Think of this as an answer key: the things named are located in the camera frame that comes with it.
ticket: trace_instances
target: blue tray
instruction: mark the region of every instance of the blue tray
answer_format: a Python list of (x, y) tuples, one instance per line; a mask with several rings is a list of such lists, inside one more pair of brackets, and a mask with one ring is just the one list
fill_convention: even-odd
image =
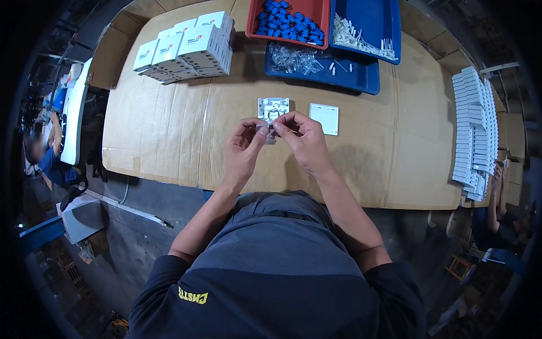
[[(269, 52), (268, 43), (263, 70), (269, 76), (320, 82), (323, 84), (349, 88), (358, 92), (364, 92), (372, 95), (376, 95), (378, 92), (380, 92), (380, 71), (378, 68), (377, 59), (367, 57), (359, 53), (354, 54), (333, 48), (328, 48), (325, 52), (332, 54), (333, 57), (317, 57), (317, 60), (322, 64), (322, 66), (325, 67), (325, 69), (317, 73), (303, 75), (299, 72), (275, 72), (272, 68), (273, 62), (271, 61), (271, 53)], [(333, 59), (337, 60), (337, 62), (346, 68), (348, 72), (345, 72), (335, 63), (335, 75), (331, 75), (329, 67), (332, 62), (335, 62)], [(349, 70), (350, 64), (352, 64), (352, 72)]]
[[(381, 39), (391, 38), (395, 57), (399, 59), (391, 61), (359, 49), (334, 44), (333, 21), (335, 13), (341, 18), (346, 17), (347, 20), (350, 20), (356, 31), (361, 28), (363, 40), (376, 48), (380, 48)], [(401, 14), (399, 13), (398, 0), (331, 0), (330, 15), (330, 47), (370, 55), (394, 65), (401, 62)]]

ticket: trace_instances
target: white box stack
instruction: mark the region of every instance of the white box stack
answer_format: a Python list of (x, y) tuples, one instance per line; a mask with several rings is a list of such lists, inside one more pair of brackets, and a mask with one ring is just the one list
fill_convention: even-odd
[(493, 91), (474, 67), (452, 76), (457, 114), (455, 165), (452, 179), (463, 184), (463, 195), (486, 197), (489, 175), (497, 159), (498, 128)]
[(180, 22), (159, 33), (152, 62), (143, 66), (137, 64), (137, 69), (134, 65), (134, 71), (158, 80), (162, 85), (229, 75), (233, 25), (234, 21), (224, 11)]

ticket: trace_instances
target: white table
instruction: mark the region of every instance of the white table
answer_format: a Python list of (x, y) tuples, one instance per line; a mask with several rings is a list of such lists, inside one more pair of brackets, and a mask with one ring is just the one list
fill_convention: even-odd
[(81, 75), (79, 75), (79, 78), (75, 82), (75, 86), (68, 88), (66, 91), (64, 108), (62, 109), (62, 113), (67, 118), (64, 150), (60, 154), (60, 161), (70, 165), (77, 165), (79, 163), (81, 123), (88, 91), (88, 85), (85, 85), (85, 82), (87, 81), (88, 69), (91, 62), (92, 58), (85, 62), (81, 70)]

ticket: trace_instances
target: plastic container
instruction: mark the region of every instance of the plastic container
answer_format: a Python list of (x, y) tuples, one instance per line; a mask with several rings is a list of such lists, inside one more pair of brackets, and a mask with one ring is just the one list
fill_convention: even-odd
[[(376, 95), (380, 92), (380, 70), (378, 68), (377, 59), (359, 53), (350, 53), (333, 48), (328, 48), (326, 52), (331, 53), (332, 57), (317, 57), (318, 62), (325, 67), (325, 69), (319, 72), (311, 73), (309, 75), (303, 75), (298, 72), (275, 72), (272, 69), (271, 53), (269, 52), (268, 43), (263, 70), (269, 76), (320, 82), (372, 95)], [(348, 72), (345, 72), (333, 59), (340, 63)], [(329, 70), (332, 62), (335, 62), (335, 75), (332, 75)]]
[[(367, 53), (359, 49), (340, 46), (333, 43), (333, 18), (337, 13), (341, 18), (352, 22), (356, 31), (362, 29), (362, 37), (367, 43), (380, 48), (381, 39), (393, 40), (393, 50), (398, 60)], [(383, 61), (398, 65), (401, 62), (401, 14), (398, 0), (331, 0), (330, 46), (346, 49), (376, 57)]]
[(301, 42), (297, 40), (285, 39), (283, 37), (274, 37), (268, 35), (259, 35), (256, 34), (258, 29), (259, 21), (258, 15), (263, 12), (263, 3), (266, 0), (251, 0), (250, 8), (248, 10), (248, 19), (247, 19), (247, 28), (244, 34), (247, 37), (255, 39), (267, 39), (267, 40), (277, 40), (283, 42), (290, 42), (295, 44), (300, 44), (307, 47), (312, 47), (316, 49), (324, 50), (328, 47), (329, 41), (329, 27), (330, 27), (330, 0), (286, 0), (290, 5), (288, 11), (292, 15), (296, 12), (300, 12), (304, 16), (308, 16), (312, 21), (314, 21), (318, 27), (324, 32), (324, 45), (316, 46), (310, 43)]

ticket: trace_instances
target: red tray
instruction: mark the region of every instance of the red tray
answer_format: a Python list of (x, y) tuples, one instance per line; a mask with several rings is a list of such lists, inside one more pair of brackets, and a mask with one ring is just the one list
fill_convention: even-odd
[(290, 4), (290, 7), (287, 9), (292, 15), (295, 15), (296, 12), (300, 12), (304, 16), (308, 16), (312, 21), (314, 21), (318, 27), (324, 32), (324, 45), (317, 46), (306, 42), (301, 42), (297, 40), (285, 39), (283, 37), (274, 37), (268, 35), (259, 35), (255, 34), (258, 28), (258, 15), (263, 12), (263, 3), (266, 0), (250, 0), (250, 8), (248, 10), (248, 20), (247, 28), (244, 34), (247, 37), (252, 37), (255, 39), (267, 39), (267, 40), (278, 40), (300, 44), (307, 47), (312, 47), (316, 49), (326, 49), (329, 45), (329, 32), (330, 32), (330, 0), (286, 0)]

